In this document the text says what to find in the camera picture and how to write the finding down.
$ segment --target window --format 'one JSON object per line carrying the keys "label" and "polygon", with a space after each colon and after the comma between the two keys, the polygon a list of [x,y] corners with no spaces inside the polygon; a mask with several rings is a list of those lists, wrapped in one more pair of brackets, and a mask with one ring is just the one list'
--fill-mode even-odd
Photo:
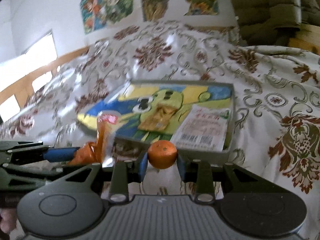
{"label": "window", "polygon": [[[34,45],[32,45],[25,55],[30,59],[31,64],[28,66],[28,73],[45,66],[57,58],[57,51],[54,45],[52,33],[48,33]],[[51,72],[48,72],[33,81],[33,90],[37,92],[52,79]]]}
{"label": "window", "polygon": [[[0,91],[18,81],[30,72],[45,66],[57,58],[57,51],[54,45],[52,33],[48,33],[29,49],[26,50],[20,57],[0,64],[0,69],[4,77],[3,82],[0,82]],[[34,91],[38,91],[41,87],[47,84],[52,78],[51,72],[48,72],[33,81],[32,86]],[[6,100],[0,105],[0,116],[3,122],[10,119],[14,114],[20,111],[18,103],[14,96]]]}

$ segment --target person's hand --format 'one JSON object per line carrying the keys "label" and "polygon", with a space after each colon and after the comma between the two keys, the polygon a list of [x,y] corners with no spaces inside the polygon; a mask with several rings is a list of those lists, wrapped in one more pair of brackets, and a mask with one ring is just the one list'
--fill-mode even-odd
{"label": "person's hand", "polygon": [[1,211],[2,220],[0,229],[5,234],[10,234],[17,226],[17,213],[15,208],[4,208]]}

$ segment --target floral bedspread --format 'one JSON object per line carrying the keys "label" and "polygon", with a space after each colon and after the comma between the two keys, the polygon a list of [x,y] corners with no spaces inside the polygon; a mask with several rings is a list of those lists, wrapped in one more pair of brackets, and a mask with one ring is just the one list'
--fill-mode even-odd
{"label": "floral bedspread", "polygon": [[[229,29],[204,33],[173,21],[130,26],[64,65],[3,125],[0,138],[82,146],[93,137],[76,115],[128,79],[233,83],[237,121],[229,161],[300,196],[308,208],[300,235],[320,239],[320,58],[301,49],[236,42]],[[126,146],[114,149],[118,159],[138,154]],[[180,181],[176,166],[149,167],[142,184],[129,185],[132,194],[190,194],[193,188]],[[216,192],[221,194],[219,184]]]}

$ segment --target barcode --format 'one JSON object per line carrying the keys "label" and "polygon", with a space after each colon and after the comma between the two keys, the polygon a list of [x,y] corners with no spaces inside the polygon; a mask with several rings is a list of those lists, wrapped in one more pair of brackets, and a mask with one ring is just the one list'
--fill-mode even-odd
{"label": "barcode", "polygon": [[184,140],[184,141],[195,142],[197,140],[197,138],[198,138],[198,136],[195,136],[195,135],[188,135],[188,134],[181,135],[181,140]]}
{"label": "barcode", "polygon": [[202,136],[200,139],[200,143],[210,145],[212,143],[212,136]]}

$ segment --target orange plastic bag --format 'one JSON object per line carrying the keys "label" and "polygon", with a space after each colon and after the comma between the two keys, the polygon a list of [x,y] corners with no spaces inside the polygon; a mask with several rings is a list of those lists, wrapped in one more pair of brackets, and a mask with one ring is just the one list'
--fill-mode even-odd
{"label": "orange plastic bag", "polygon": [[97,118],[97,141],[87,142],[75,152],[73,160],[68,164],[103,163],[106,155],[111,157],[115,124],[119,122],[120,116],[118,112],[114,111],[101,112]]}

